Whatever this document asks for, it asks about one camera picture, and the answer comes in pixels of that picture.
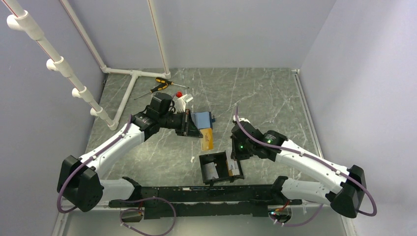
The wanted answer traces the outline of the black plastic card tray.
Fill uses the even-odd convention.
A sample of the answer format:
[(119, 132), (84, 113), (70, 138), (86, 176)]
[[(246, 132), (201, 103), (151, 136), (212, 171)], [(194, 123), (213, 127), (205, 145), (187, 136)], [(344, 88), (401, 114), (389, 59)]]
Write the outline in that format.
[[(204, 184), (213, 186), (215, 183), (219, 183), (219, 182), (229, 181), (230, 183), (232, 183), (237, 179), (245, 179), (240, 161), (237, 161), (238, 167), (240, 170), (240, 175), (229, 176), (228, 167), (227, 167), (227, 159), (231, 159), (230, 151), (210, 153), (210, 154), (204, 154), (204, 155), (199, 156), (200, 169), (201, 169), (202, 180)], [(214, 162), (216, 164), (216, 169), (219, 175), (218, 179), (212, 179), (212, 180), (206, 179), (203, 166), (210, 162)]]

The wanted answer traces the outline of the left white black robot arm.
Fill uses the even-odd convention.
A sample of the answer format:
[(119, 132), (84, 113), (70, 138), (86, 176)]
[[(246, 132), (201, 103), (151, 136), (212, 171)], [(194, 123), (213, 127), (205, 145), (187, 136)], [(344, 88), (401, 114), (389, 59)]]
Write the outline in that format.
[(202, 138), (189, 109), (174, 112), (171, 95), (156, 93), (144, 110), (130, 115), (115, 135), (92, 151), (76, 158), (65, 158), (60, 169), (57, 209), (69, 213), (75, 209), (90, 211), (98, 203), (125, 202), (136, 206), (142, 198), (141, 185), (129, 177), (102, 180), (102, 176), (136, 146), (147, 141), (161, 128), (172, 129), (178, 136)]

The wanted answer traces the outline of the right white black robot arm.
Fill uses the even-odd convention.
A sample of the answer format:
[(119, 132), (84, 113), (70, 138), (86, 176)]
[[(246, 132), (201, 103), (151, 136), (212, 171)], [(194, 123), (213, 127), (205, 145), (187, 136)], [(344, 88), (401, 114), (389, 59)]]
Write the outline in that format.
[(293, 167), (313, 181), (278, 176), (271, 187), (271, 198), (277, 204), (305, 200), (330, 206), (338, 214), (356, 218), (366, 194), (364, 170), (348, 168), (303, 149), (285, 135), (269, 130), (262, 133), (251, 123), (241, 120), (231, 131), (232, 158), (245, 160), (252, 156)]

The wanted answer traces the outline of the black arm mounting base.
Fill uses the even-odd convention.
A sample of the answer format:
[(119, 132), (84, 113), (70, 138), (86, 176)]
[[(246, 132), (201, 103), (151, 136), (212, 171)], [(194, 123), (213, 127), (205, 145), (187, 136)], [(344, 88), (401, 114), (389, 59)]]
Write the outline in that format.
[(224, 186), (142, 187), (136, 185), (126, 202), (112, 200), (111, 208), (137, 208), (144, 199), (145, 219), (191, 216), (251, 215), (267, 217), (273, 207), (300, 205), (287, 200), (273, 184)]

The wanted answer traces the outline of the blue leather card holder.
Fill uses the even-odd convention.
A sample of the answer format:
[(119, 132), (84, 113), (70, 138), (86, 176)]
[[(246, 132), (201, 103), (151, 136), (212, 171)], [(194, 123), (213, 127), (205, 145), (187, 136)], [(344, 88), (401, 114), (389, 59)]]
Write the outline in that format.
[(214, 115), (211, 112), (198, 112), (191, 113), (191, 118), (196, 125), (197, 129), (213, 129), (213, 123), (216, 121)]

